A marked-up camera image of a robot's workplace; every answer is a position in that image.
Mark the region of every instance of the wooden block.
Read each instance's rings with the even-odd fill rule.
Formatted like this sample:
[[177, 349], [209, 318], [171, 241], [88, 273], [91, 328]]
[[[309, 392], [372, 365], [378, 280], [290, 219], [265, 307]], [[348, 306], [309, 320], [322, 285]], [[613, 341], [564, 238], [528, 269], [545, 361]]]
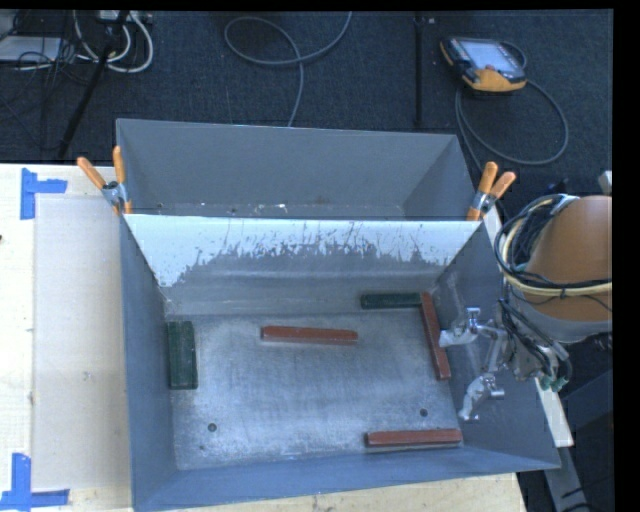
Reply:
[[433, 299], [430, 293], [422, 293], [421, 297], [420, 313], [427, 344], [431, 352], [433, 368], [436, 371], [436, 378], [438, 380], [448, 380], [451, 378], [451, 368], [449, 367], [447, 353], [440, 346], [440, 323], [433, 306]]
[[267, 341], [318, 343], [322, 345], [355, 345], [358, 339], [358, 333], [347, 329], [267, 325], [261, 329], [260, 337]]
[[457, 428], [391, 430], [369, 432], [365, 440], [371, 448], [457, 446], [462, 442], [462, 432]]
[[171, 389], [196, 389], [198, 365], [193, 324], [168, 322], [169, 338], [169, 387]]

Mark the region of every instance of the bin floor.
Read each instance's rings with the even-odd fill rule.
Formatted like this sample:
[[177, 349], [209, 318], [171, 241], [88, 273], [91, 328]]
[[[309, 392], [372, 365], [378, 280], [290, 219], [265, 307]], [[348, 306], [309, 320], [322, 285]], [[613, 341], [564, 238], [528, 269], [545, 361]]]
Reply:
[[[418, 308], [190, 320], [199, 385], [171, 392], [179, 469], [365, 453], [367, 432], [459, 427]], [[350, 329], [358, 340], [264, 341], [265, 325]]]

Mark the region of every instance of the wire bundle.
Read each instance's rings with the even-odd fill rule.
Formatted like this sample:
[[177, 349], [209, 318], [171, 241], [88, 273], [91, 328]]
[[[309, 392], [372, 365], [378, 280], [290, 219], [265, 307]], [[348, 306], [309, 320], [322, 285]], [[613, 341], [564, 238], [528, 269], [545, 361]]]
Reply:
[[541, 297], [592, 297], [611, 291], [612, 279], [558, 283], [540, 274], [527, 272], [526, 264], [542, 229], [553, 216], [576, 196], [553, 194], [529, 203], [503, 224], [494, 240], [494, 253], [509, 284], [522, 292]]

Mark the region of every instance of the wooden table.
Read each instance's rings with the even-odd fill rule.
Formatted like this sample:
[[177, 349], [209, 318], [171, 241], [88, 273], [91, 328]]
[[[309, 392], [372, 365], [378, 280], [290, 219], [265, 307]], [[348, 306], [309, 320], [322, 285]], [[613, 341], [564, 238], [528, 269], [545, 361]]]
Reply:
[[[20, 219], [21, 171], [67, 181]], [[113, 168], [99, 168], [114, 179]], [[0, 165], [0, 491], [11, 454], [32, 491], [69, 488], [57, 510], [132, 510], [117, 219], [75, 166]], [[573, 443], [542, 393], [558, 446]], [[525, 511], [515, 474], [194, 509], [213, 512]]]

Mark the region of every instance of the black cable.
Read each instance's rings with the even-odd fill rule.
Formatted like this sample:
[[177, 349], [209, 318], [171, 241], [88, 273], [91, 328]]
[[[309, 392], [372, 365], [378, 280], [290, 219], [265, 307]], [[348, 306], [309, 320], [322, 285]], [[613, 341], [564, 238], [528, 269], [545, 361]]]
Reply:
[[[503, 272], [511, 277], [514, 277], [519, 282], [533, 286], [536, 288], [545, 288], [550, 290], [570, 290], [575, 288], [586, 288], [591, 286], [598, 286], [602, 284], [608, 284], [611, 282], [610, 278], [607, 279], [590, 279], [580, 282], [571, 283], [558, 283], [552, 281], [547, 277], [527, 272], [524, 269], [519, 269], [522, 265], [526, 264], [531, 255], [533, 246], [546, 224], [553, 218], [552, 212], [554, 208], [564, 199], [562, 194], [557, 196], [544, 196], [536, 199], [527, 205], [518, 215], [509, 219], [502, 224], [495, 237], [493, 244], [493, 252], [498, 261], [498, 265]], [[550, 204], [544, 204], [538, 206], [539, 203], [552, 199]], [[502, 237], [511, 231], [516, 222], [522, 220], [522, 224], [518, 228], [518, 232], [514, 235], [512, 243], [507, 251], [507, 261], [502, 257], [500, 250], [500, 243]]]
[[[510, 46], [514, 49], [516, 49], [519, 53], [520, 56], [522, 58], [522, 63], [520, 64], [520, 66], [524, 69], [527, 65], [527, 57], [525, 55], [525, 53], [515, 44], [508, 42], [508, 41], [502, 41], [502, 44], [505, 44], [507, 46]], [[517, 158], [511, 155], [507, 155], [501, 151], [499, 151], [498, 149], [490, 146], [471, 126], [471, 124], [469, 123], [469, 120], [467, 119], [467, 117], [464, 114], [464, 111], [462, 109], [462, 91], [464, 90], [464, 85], [461, 85], [460, 87], [458, 87], [457, 91], [456, 91], [456, 96], [455, 96], [455, 115], [456, 115], [456, 121], [458, 123], [458, 127], [460, 130], [460, 134], [462, 135], [462, 139], [465, 143], [465, 146], [467, 147], [467, 150], [471, 156], [471, 159], [473, 160], [473, 163], [476, 166], [476, 169], [478, 170], [478, 172], [481, 174], [483, 171], [484, 166], [480, 163], [478, 157], [476, 156], [474, 150], [473, 150], [473, 146], [471, 145], [470, 142], [470, 138], [467, 136], [466, 131], [468, 131], [471, 136], [481, 145], [483, 146], [485, 149], [487, 149], [488, 151], [490, 151], [491, 153], [503, 158], [504, 160], [508, 161], [508, 162], [512, 162], [512, 163], [516, 163], [516, 164], [520, 164], [520, 165], [529, 165], [529, 166], [542, 166], [542, 165], [547, 165], [550, 164], [552, 162], [555, 162], [558, 158], [560, 158], [562, 156], [562, 154], [565, 152], [565, 150], [567, 149], [567, 146], [569, 144], [569, 124], [567, 122], [567, 119], [564, 115], [564, 112], [562, 111], [562, 109], [560, 108], [560, 106], [558, 105], [558, 103], [551, 97], [551, 95], [546, 92], [540, 85], [538, 85], [537, 83], [533, 82], [531, 79], [527, 79], [527, 84], [531, 85], [536, 91], [538, 91], [553, 107], [553, 109], [557, 112], [558, 116], [560, 117], [560, 120], [562, 122], [562, 126], [563, 126], [563, 133], [564, 133], [564, 138], [563, 138], [563, 142], [560, 146], [560, 149], [551, 157], [545, 158], [545, 159], [540, 159], [540, 160], [525, 160], [525, 159], [521, 159], [521, 158]]]

